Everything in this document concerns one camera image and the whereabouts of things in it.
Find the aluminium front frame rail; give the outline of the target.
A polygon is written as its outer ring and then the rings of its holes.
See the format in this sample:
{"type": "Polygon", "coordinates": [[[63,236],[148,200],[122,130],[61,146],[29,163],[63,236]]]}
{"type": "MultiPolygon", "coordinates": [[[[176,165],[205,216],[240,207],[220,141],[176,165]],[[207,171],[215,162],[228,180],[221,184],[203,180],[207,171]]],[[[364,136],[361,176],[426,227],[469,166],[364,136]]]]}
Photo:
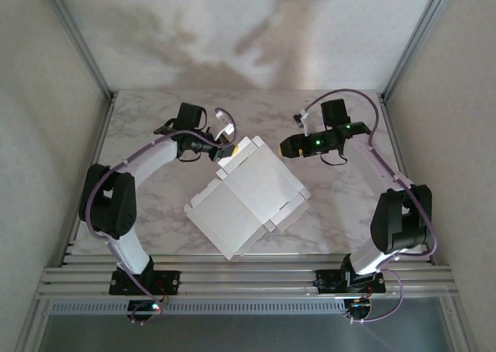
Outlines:
{"type": "MultiPolygon", "coordinates": [[[[178,297],[183,299],[315,298],[317,270],[337,269],[342,256],[332,254],[247,255],[228,261],[221,255],[155,255],[155,268],[180,271],[178,297]]],[[[60,267],[43,270],[38,299],[106,299],[115,260],[109,255],[71,255],[60,267]]],[[[457,295],[450,267],[425,259],[388,265],[385,297],[457,295]]]]}

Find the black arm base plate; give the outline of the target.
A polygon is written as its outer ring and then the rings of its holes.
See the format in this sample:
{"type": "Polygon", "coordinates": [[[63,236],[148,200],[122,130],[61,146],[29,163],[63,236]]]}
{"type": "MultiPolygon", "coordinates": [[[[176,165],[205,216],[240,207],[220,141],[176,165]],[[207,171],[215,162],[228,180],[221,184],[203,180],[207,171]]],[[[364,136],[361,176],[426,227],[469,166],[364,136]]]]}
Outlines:
{"type": "Polygon", "coordinates": [[[355,274],[352,271],[318,270],[313,286],[321,294],[356,294],[386,292],[384,276],[380,273],[355,274]]]}
{"type": "MultiPolygon", "coordinates": [[[[133,277],[153,295],[176,295],[180,284],[180,271],[148,271],[133,277]]],[[[110,295],[145,295],[136,283],[121,269],[113,271],[110,295]]]]}

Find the small control board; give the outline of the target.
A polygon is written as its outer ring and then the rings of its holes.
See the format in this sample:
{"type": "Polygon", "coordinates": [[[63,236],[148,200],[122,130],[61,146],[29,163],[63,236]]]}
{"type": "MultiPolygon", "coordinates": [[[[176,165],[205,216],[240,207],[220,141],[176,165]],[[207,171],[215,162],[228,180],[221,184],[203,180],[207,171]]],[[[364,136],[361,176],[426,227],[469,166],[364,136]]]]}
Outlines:
{"type": "Polygon", "coordinates": [[[127,306],[127,317],[131,323],[136,325],[144,325],[150,319],[162,313],[162,302],[153,300],[131,300],[127,306]]]}
{"type": "Polygon", "coordinates": [[[345,299],[345,311],[343,316],[353,323],[363,323],[371,311],[371,300],[369,298],[345,299]]]}

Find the aluminium side rail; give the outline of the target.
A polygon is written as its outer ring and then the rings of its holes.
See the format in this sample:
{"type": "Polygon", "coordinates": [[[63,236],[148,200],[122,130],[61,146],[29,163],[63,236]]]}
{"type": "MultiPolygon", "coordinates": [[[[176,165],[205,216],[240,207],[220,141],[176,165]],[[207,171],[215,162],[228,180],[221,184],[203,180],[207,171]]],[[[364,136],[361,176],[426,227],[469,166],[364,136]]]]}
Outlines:
{"type": "MultiPolygon", "coordinates": [[[[391,115],[388,110],[388,106],[386,104],[386,101],[384,99],[384,95],[381,94],[380,92],[377,93],[377,99],[379,102],[379,106],[381,107],[381,112],[384,117],[384,123],[387,127],[387,131],[389,133],[389,137],[391,139],[391,145],[394,151],[394,157],[398,165],[398,170],[404,175],[408,175],[407,167],[405,164],[405,158],[401,150],[401,145],[398,139],[397,131],[394,128],[394,124],[391,119],[391,115]]],[[[424,222],[425,223],[425,228],[426,228],[426,236],[425,236],[425,242],[424,246],[425,249],[420,253],[420,254],[404,254],[404,256],[408,257],[425,257],[426,261],[432,262],[432,255],[435,252],[435,249],[437,248],[437,236],[431,234],[431,230],[429,229],[429,224],[426,222],[426,220],[430,220],[430,218],[427,218],[425,215],[422,215],[422,212],[425,212],[424,207],[422,206],[422,203],[418,196],[412,192],[412,197],[413,201],[412,204],[415,206],[415,210],[418,213],[419,217],[419,222],[424,222]]]]}
{"type": "MultiPolygon", "coordinates": [[[[105,137],[108,132],[109,128],[109,123],[112,118],[112,114],[114,112],[115,104],[117,102],[119,92],[114,91],[112,93],[111,98],[108,101],[108,106],[105,110],[105,115],[102,120],[102,124],[98,128],[96,140],[95,140],[95,146],[92,148],[91,156],[89,159],[89,164],[88,166],[91,166],[93,163],[97,162],[99,160],[99,157],[102,152],[103,144],[105,142],[105,137]]],[[[81,219],[79,217],[79,208],[80,208],[81,200],[78,199],[77,204],[75,206],[74,210],[74,218],[71,223],[71,227],[68,231],[67,238],[64,241],[64,244],[62,246],[62,251],[61,251],[61,262],[64,262],[64,258],[68,255],[71,254],[72,247],[74,245],[74,241],[77,239],[78,236],[78,231],[80,228],[80,223],[81,219]]]]}

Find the aluminium frame post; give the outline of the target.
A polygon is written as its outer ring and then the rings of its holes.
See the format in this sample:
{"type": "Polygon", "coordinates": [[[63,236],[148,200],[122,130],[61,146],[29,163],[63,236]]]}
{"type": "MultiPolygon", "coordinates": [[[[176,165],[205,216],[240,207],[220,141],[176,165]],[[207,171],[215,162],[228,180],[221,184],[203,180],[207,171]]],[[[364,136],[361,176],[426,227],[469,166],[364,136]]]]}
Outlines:
{"type": "Polygon", "coordinates": [[[107,84],[103,73],[101,72],[92,52],[90,51],[86,40],[84,39],[81,31],[78,28],[74,17],[64,0],[47,0],[49,6],[57,17],[59,24],[62,26],[64,32],[71,41],[74,49],[80,57],[83,65],[88,73],[91,75],[92,80],[96,83],[100,92],[108,99],[113,98],[113,91],[107,84]]]}
{"type": "Polygon", "coordinates": [[[416,54],[420,51],[422,44],[425,42],[425,39],[429,35],[431,28],[434,26],[447,1],[448,0],[428,0],[391,76],[388,78],[387,83],[381,92],[381,98],[384,103],[391,99],[400,80],[405,75],[416,54]]]}

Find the grey metal sheet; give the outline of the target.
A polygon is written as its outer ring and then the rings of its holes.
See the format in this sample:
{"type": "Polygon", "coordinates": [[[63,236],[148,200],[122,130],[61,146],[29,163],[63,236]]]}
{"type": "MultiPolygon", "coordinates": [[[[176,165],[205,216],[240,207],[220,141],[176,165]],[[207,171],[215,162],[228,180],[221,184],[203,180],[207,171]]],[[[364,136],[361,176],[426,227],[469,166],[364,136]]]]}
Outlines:
{"type": "Polygon", "coordinates": [[[330,316],[51,316],[40,352],[453,352],[431,317],[371,325],[330,316]]]}

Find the pink white paper box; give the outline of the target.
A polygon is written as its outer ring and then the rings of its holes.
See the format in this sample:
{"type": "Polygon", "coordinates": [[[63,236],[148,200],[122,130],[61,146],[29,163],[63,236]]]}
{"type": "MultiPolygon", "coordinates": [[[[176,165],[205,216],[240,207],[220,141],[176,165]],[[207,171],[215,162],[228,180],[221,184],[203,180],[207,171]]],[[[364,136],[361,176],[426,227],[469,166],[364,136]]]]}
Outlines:
{"type": "Polygon", "coordinates": [[[265,233],[285,231],[309,207],[310,191],[259,136],[244,137],[218,165],[217,178],[184,211],[229,261],[265,233]]]}

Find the aluminium frame leg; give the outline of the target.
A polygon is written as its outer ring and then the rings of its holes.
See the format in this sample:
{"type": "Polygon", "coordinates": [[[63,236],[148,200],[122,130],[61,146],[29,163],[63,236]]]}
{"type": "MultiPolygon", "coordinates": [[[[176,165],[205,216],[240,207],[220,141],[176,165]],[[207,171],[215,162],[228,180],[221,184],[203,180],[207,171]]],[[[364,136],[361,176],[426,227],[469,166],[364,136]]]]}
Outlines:
{"type": "Polygon", "coordinates": [[[479,352],[460,297],[445,295],[439,298],[439,302],[453,351],[479,352]]]}
{"type": "Polygon", "coordinates": [[[38,352],[50,317],[51,301],[34,298],[22,326],[15,352],[38,352]]]}

